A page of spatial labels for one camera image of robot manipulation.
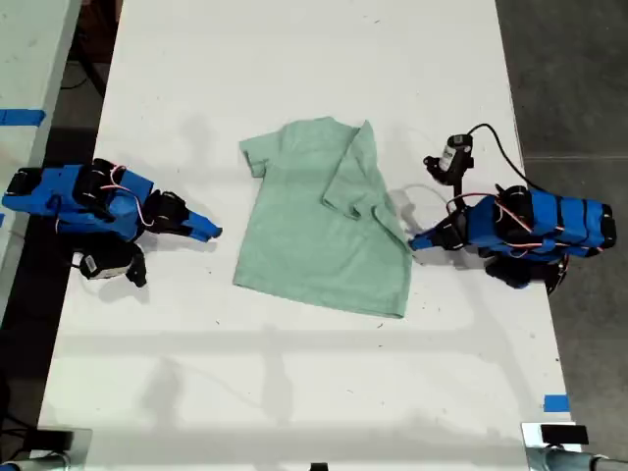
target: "blue tape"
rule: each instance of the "blue tape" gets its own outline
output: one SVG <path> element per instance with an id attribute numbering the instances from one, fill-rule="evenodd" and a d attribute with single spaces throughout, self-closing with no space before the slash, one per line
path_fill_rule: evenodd
<path id="1" fill-rule="evenodd" d="M 569 397 L 567 394 L 546 394 L 543 410 L 545 412 L 569 412 Z"/>
<path id="2" fill-rule="evenodd" d="M 536 253 L 548 253 L 556 248 L 556 241 L 553 238 L 544 238 L 543 245 L 533 248 L 532 251 Z"/>
<path id="3" fill-rule="evenodd" d="M 39 126 L 45 117 L 43 110 L 0 109 L 0 126 Z"/>
<path id="4" fill-rule="evenodd" d="M 551 234 L 558 225 L 558 204 L 553 194 L 544 191 L 530 190 L 532 207 L 534 208 L 533 236 Z"/>

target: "cable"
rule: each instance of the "cable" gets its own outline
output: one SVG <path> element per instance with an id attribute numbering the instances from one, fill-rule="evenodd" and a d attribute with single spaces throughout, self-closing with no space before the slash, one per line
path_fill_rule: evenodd
<path id="1" fill-rule="evenodd" d="M 150 228 L 153 224 L 155 224 L 154 221 L 151 221 L 150 224 L 146 223 L 146 221 L 144 221 L 144 216 L 141 212 L 141 204 L 139 204 L 139 198 L 137 197 L 137 195 L 135 193 L 133 193 L 130 189 L 128 189 L 125 186 L 122 186 L 119 183 L 116 183 L 116 180 L 114 178 L 114 176 L 116 175 L 116 172 L 118 172 L 119 170 L 125 169 L 126 167 L 124 165 L 115 165 L 113 167 L 113 169 L 111 169 L 111 173 L 109 174 L 109 179 L 111 180 L 112 184 L 106 184 L 104 186 L 101 186 L 100 189 L 122 189 L 124 191 L 128 191 L 133 198 L 135 198 L 135 204 L 137 205 L 137 214 L 139 216 L 139 220 L 141 221 L 141 223 L 146 226 L 147 228 Z"/>
<path id="2" fill-rule="evenodd" d="M 54 198 L 57 198 L 57 209 L 55 210 L 55 234 L 59 233 L 59 213 L 61 212 L 61 204 L 62 204 L 62 199 L 61 199 L 61 195 L 59 194 L 53 194 L 52 197 L 50 198 L 50 201 L 52 201 Z"/>
<path id="3" fill-rule="evenodd" d="M 32 425 L 27 424 L 24 420 L 20 420 L 15 415 L 13 415 L 11 412 L 5 412 L 4 419 L 9 419 L 9 420 L 15 422 L 16 424 L 19 424 L 19 425 L 21 425 L 23 427 L 26 427 L 29 430 L 34 429 L 34 427 Z"/>
<path id="4" fill-rule="evenodd" d="M 28 430 L 24 430 L 24 429 L 11 429 L 11 430 L 2 430 L 0 431 L 0 438 L 3 435 L 10 435 L 11 437 L 17 437 L 19 439 L 25 439 L 26 435 L 21 434 L 20 432 L 25 432 L 27 433 Z"/>
<path id="5" fill-rule="evenodd" d="M 445 203 L 445 208 L 447 210 L 447 213 L 451 214 L 451 211 L 449 210 L 449 204 L 451 204 L 453 201 L 457 200 L 458 198 L 464 198 L 466 196 L 495 196 L 495 197 L 497 197 L 493 193 L 481 193 L 481 192 L 471 192 L 471 193 L 458 194 L 457 196 L 454 196 L 450 201 Z"/>
<path id="6" fill-rule="evenodd" d="M 515 174 L 517 174 L 519 177 L 521 177 L 521 179 L 527 183 L 529 186 L 536 188 L 540 191 L 544 191 L 547 192 L 546 190 L 544 190 L 543 188 L 541 188 L 540 186 L 538 186 L 536 183 L 531 182 L 530 180 L 528 180 L 526 178 L 525 175 L 523 175 L 519 169 L 517 169 L 517 167 L 512 163 L 512 161 L 510 160 L 510 158 L 506 155 L 505 150 L 503 150 L 503 146 L 501 145 L 501 140 L 499 140 L 499 136 L 497 135 L 497 131 L 495 131 L 495 128 L 493 128 L 491 125 L 489 125 L 488 123 L 481 123 L 477 126 L 474 126 L 473 128 L 471 128 L 471 131 L 469 131 L 467 134 L 472 134 L 473 132 L 477 131 L 480 128 L 486 128 L 488 129 L 492 134 L 493 137 L 495 138 L 495 141 L 497 143 L 497 147 L 499 148 L 499 152 L 501 152 L 501 156 L 506 159 L 506 162 L 508 162 L 508 165 L 510 166 L 510 168 L 514 171 Z"/>
<path id="7" fill-rule="evenodd" d="M 532 232 L 532 228 L 530 226 L 528 226 L 526 223 L 523 222 L 523 220 L 521 220 L 519 217 L 517 217 L 517 215 L 515 215 L 512 211 L 510 211 L 508 208 L 506 208 L 503 204 L 501 204 L 500 202 L 498 202 L 497 200 L 495 200 L 495 205 L 504 213 L 506 213 L 508 216 L 510 216 L 512 219 L 514 219 L 514 221 L 521 226 L 523 229 L 525 229 L 528 234 Z"/>
<path id="8" fill-rule="evenodd" d="M 526 255 L 527 253 L 528 253 L 528 250 L 524 250 L 523 252 L 521 252 L 521 254 L 520 254 L 520 255 L 512 255 L 512 253 L 510 253 L 510 256 L 511 256 L 512 258 L 521 258 L 521 257 L 523 257 L 524 255 Z"/>
<path id="9" fill-rule="evenodd" d="M 83 80 L 81 80 L 76 85 L 62 86 L 60 89 L 61 90 L 74 90 L 75 88 L 79 88 L 80 86 L 85 85 L 86 82 L 87 82 L 87 77 L 85 77 Z"/>
<path id="10" fill-rule="evenodd" d="M 14 461 L 18 457 L 18 455 L 22 453 L 23 451 L 27 451 L 27 450 L 24 447 L 18 448 L 11 456 L 9 456 L 9 459 L 7 461 Z"/>
<path id="11" fill-rule="evenodd" d="M 542 243 L 538 243 L 538 242 L 530 242 L 530 243 L 510 243 L 510 242 L 504 242 L 506 245 L 508 245 L 509 247 L 514 247 L 514 248 L 535 248 L 535 247 L 542 247 L 543 244 Z"/>
<path id="12" fill-rule="evenodd" d="M 139 204 L 139 198 L 135 195 L 135 193 L 133 193 L 127 187 L 120 186 L 119 184 L 105 184 L 104 186 L 101 186 L 100 189 L 122 189 L 124 191 L 128 191 L 131 194 L 131 196 L 135 198 L 135 204 L 137 205 L 137 215 L 139 216 L 139 220 L 141 221 L 141 224 L 143 224 L 147 228 L 150 228 L 153 224 L 155 224 L 154 221 L 151 221 L 150 224 L 144 221 L 144 216 L 141 214 L 141 205 Z"/>

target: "black cable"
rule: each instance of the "black cable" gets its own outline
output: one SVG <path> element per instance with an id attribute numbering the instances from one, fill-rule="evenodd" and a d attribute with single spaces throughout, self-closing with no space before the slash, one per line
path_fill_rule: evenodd
<path id="1" fill-rule="evenodd" d="M 13 422 L 15 422 L 16 424 L 20 424 L 23 427 L 26 427 L 29 430 L 34 429 L 34 427 L 32 425 L 27 424 L 24 420 L 20 420 L 19 418 L 17 418 L 15 415 L 13 415 L 11 412 L 6 412 L 4 415 L 5 419 L 9 419 Z"/>
<path id="2" fill-rule="evenodd" d="M 499 152 L 501 152 L 501 156 L 506 159 L 506 162 L 508 162 L 508 165 L 510 166 L 510 168 L 512 170 L 514 170 L 514 173 L 517 174 L 519 177 L 521 177 L 521 179 L 527 183 L 529 186 L 536 188 L 540 191 L 544 191 L 547 192 L 545 189 L 541 188 L 540 186 L 538 186 L 536 183 L 530 182 L 530 180 L 528 180 L 526 178 L 525 175 L 523 175 L 519 169 L 517 169 L 517 167 L 512 163 L 512 161 L 510 160 L 510 158 L 506 155 L 506 151 L 503 150 L 503 146 L 501 145 L 501 140 L 499 140 L 499 136 L 497 135 L 497 131 L 495 131 L 495 128 L 493 128 L 491 125 L 489 125 L 488 123 L 482 123 L 480 125 L 474 126 L 473 128 L 471 128 L 471 131 L 469 131 L 467 134 L 472 134 L 473 132 L 477 131 L 480 128 L 486 128 L 488 129 L 490 132 L 493 133 L 493 137 L 495 138 L 495 141 L 497 143 L 497 147 L 499 147 Z"/>
<path id="3" fill-rule="evenodd" d="M 462 194 L 462 180 L 453 184 L 453 197 L 455 207 L 459 210 L 463 210 L 467 207 L 467 203 L 464 202 L 464 198 L 458 198 Z"/>
<path id="4" fill-rule="evenodd" d="M 11 456 L 9 456 L 9 459 L 7 461 L 14 461 L 18 457 L 18 455 L 22 453 L 23 451 L 27 451 L 27 449 L 23 447 L 18 448 Z"/>
<path id="5" fill-rule="evenodd" d="M 75 37 L 72 41 L 72 51 L 77 56 L 78 62 L 82 65 L 83 70 L 87 77 L 91 80 L 91 84 L 94 85 L 94 88 L 98 92 L 100 96 L 105 97 L 105 91 L 107 89 L 107 83 L 102 79 L 93 63 L 89 60 L 89 57 L 85 53 L 82 48 L 82 44 L 80 42 L 79 36 L 82 34 L 80 27 L 77 27 L 77 31 L 75 32 Z"/>
<path id="6" fill-rule="evenodd" d="M 87 83 L 87 77 L 85 77 L 83 80 L 81 80 L 79 83 L 77 83 L 76 85 L 70 85 L 70 86 L 62 86 L 61 89 L 62 90 L 74 90 L 75 88 L 79 88 L 80 86 L 83 86 Z"/>
<path id="7" fill-rule="evenodd" d="M 22 435 L 22 433 L 27 434 L 28 430 L 27 429 L 4 429 L 4 430 L 0 430 L 0 437 L 2 437 L 3 435 L 11 435 L 13 437 L 24 438 L 25 435 Z"/>

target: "white table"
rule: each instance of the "white table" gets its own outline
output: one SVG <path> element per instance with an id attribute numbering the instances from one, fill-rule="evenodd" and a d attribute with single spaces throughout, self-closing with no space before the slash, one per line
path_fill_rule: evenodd
<path id="1" fill-rule="evenodd" d="M 259 188 L 237 143 L 296 119 L 374 126 L 421 227 L 451 189 L 422 164 L 487 121 L 519 162 L 492 0 L 125 3 L 95 157 L 225 228 L 145 235 L 148 286 L 71 275 L 40 425 L 93 430 L 88 468 L 527 469 L 520 423 L 564 393 L 542 286 L 421 252 L 404 320 L 232 285 Z M 518 183 L 479 134 L 467 190 Z"/>
<path id="2" fill-rule="evenodd" d="M 44 110 L 36 127 L 0 126 L 0 192 L 19 167 L 41 165 L 80 0 L 0 2 L 0 108 Z M 0 207 L 0 322 L 18 268 L 27 216 Z"/>

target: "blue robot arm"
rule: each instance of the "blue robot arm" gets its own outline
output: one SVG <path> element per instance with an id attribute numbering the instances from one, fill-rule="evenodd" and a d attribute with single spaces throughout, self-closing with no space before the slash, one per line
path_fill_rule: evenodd
<path id="1" fill-rule="evenodd" d="M 535 189 L 497 186 L 475 206 L 464 203 L 462 176 L 473 168 L 471 133 L 489 128 L 502 155 Z M 544 280 L 551 292 L 565 275 L 568 257 L 598 255 L 616 243 L 612 211 L 592 199 L 561 197 L 529 182 L 507 158 L 490 125 L 479 125 L 467 134 L 449 138 L 444 157 L 426 157 L 424 163 L 435 180 L 454 187 L 456 209 L 433 228 L 417 235 L 413 250 L 439 246 L 458 250 L 474 245 L 483 257 L 493 257 L 489 275 L 523 288 L 531 280 Z"/>
<path id="2" fill-rule="evenodd" d="M 114 233 L 129 241 L 147 230 L 207 241 L 222 233 L 174 193 L 153 191 L 152 181 L 102 159 L 90 165 L 19 169 L 2 204 L 56 218 L 60 234 Z"/>
<path id="3" fill-rule="evenodd" d="M 60 242 L 82 254 L 76 268 L 86 278 L 126 274 L 138 287 L 146 284 L 146 268 L 134 241 L 144 231 L 203 242 L 223 231 L 187 209 L 174 193 L 153 190 L 152 181 L 101 159 L 89 165 L 19 169 L 2 203 L 54 219 Z"/>

